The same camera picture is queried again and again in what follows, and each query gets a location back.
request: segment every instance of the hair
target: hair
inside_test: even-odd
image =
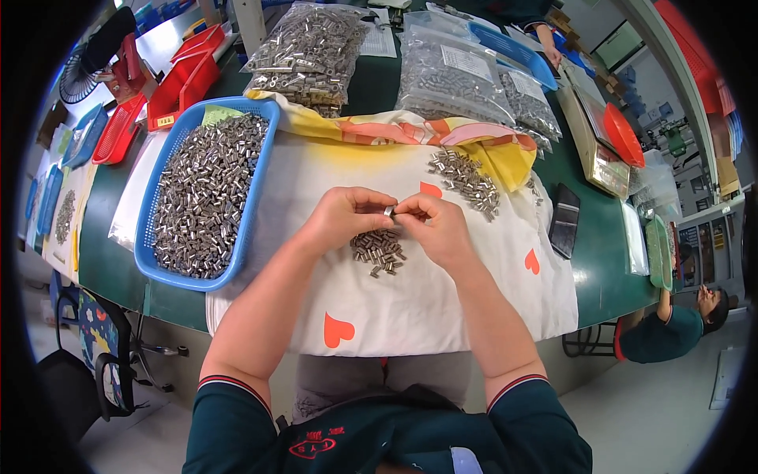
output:
[[[703,325],[703,336],[721,329],[726,322],[726,316],[729,314],[729,295],[726,293],[726,290],[721,287],[716,290],[721,293],[721,299],[706,317],[710,323],[706,322],[706,324]]]

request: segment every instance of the shirt sleeve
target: shirt sleeve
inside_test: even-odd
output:
[[[698,328],[702,331],[702,324],[700,314],[694,309],[672,306],[666,327],[680,334],[689,334],[691,331],[697,331]]]
[[[504,387],[487,410],[513,472],[592,472],[592,450],[541,375]]]
[[[200,381],[183,474],[247,472],[276,441],[271,412],[244,382],[226,375]]]

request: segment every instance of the electric fan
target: electric fan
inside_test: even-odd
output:
[[[101,82],[98,75],[108,66],[136,20],[128,7],[119,8],[85,43],[78,45],[66,60],[58,80],[61,100],[67,104],[83,101]]]

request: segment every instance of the red striped collar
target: red striped collar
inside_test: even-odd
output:
[[[207,377],[203,377],[203,379],[198,383],[197,389],[200,390],[204,386],[212,383],[222,383],[222,384],[228,384],[228,385],[234,385],[238,388],[243,389],[247,393],[251,394],[253,397],[255,397],[259,402],[261,402],[261,405],[266,409],[268,412],[268,415],[271,417],[271,419],[274,419],[274,417],[271,415],[271,408],[268,407],[266,402],[263,401],[263,397],[261,397],[253,387],[247,385],[245,382],[241,380],[237,380],[234,377],[230,377],[229,375],[209,375]]]
[[[490,402],[490,405],[487,407],[487,412],[489,413],[490,410],[492,410],[492,407],[495,406],[495,403],[506,394],[507,391],[514,388],[516,385],[521,385],[524,382],[530,381],[530,380],[544,380],[547,382],[547,378],[544,375],[539,374],[530,374],[530,375],[524,375],[523,377],[519,377],[516,380],[512,381],[511,383],[507,384],[503,389],[498,392],[498,394],[495,396],[495,398],[492,399]]]

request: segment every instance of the green table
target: green table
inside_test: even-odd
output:
[[[414,0],[412,9],[419,9],[420,5],[423,2]],[[471,12],[496,21],[491,15]],[[219,61],[219,67],[221,78],[206,98],[241,94],[250,75],[237,72],[240,64],[232,51]],[[343,115],[391,110],[397,96],[399,72],[399,59],[359,57],[348,89],[350,104],[343,108]],[[553,144],[552,155],[546,154],[544,161],[537,160],[534,170],[551,199],[555,198],[557,184],[561,182],[581,199],[572,267],[579,327],[583,328],[650,305],[657,300],[658,291],[648,278],[626,272],[628,260],[619,201],[584,179],[565,117],[554,94],[548,94],[548,99],[563,130],[563,139]],[[88,290],[133,311],[207,331],[203,293],[149,280],[135,266],[134,255],[107,238],[137,151],[131,150],[118,165],[101,166],[97,172],[82,225],[79,282]]]

